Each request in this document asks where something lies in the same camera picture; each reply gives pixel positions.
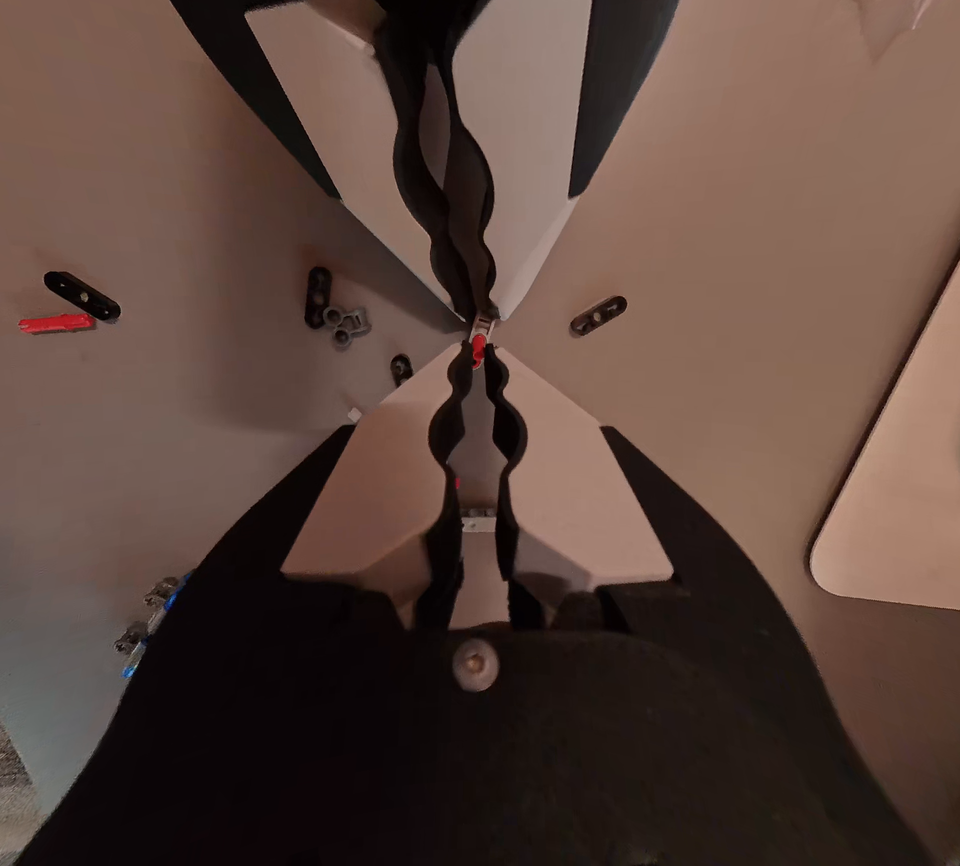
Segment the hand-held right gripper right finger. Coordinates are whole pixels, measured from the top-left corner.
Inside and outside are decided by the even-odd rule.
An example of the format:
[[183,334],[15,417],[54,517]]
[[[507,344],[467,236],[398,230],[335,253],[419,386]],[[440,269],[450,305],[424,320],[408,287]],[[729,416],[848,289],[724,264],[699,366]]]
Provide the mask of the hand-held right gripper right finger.
[[484,376],[506,460],[495,545],[510,625],[542,629],[569,596],[671,580],[600,423],[504,348],[486,346]]

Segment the black lego vehicle chassis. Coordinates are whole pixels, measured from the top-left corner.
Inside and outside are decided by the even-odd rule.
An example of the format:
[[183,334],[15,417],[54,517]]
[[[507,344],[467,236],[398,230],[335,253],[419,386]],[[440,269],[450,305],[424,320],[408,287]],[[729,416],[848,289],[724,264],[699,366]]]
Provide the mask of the black lego vehicle chassis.
[[123,659],[122,680],[130,680],[137,673],[151,640],[194,572],[165,576],[143,596],[144,617],[131,622],[113,644],[114,651]]

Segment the grey lego perpendicular connector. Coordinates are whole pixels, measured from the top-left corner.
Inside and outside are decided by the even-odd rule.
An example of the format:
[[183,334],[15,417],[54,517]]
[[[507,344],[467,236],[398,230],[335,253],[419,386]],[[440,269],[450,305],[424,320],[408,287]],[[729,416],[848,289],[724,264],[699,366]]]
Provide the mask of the grey lego perpendicular connector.
[[351,310],[327,307],[322,312],[322,320],[324,326],[330,330],[333,347],[340,352],[372,330],[366,308],[362,307]]

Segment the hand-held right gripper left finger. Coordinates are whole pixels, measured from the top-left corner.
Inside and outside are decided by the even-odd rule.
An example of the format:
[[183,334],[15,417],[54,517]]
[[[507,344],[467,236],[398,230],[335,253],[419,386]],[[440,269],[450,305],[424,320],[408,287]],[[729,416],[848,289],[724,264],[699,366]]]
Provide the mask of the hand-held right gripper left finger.
[[457,479],[471,345],[453,345],[353,429],[281,571],[388,596],[414,627],[445,630],[464,578]]

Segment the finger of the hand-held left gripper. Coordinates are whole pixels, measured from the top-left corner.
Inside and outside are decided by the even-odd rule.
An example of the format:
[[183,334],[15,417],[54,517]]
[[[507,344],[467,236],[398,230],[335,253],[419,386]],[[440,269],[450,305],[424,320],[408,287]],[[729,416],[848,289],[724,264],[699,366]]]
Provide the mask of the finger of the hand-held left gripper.
[[460,320],[466,265],[443,190],[450,119],[421,37],[376,0],[292,0],[246,13],[345,207]]
[[571,167],[593,0],[489,0],[451,61],[459,116],[444,192],[468,289],[508,319],[578,201]]

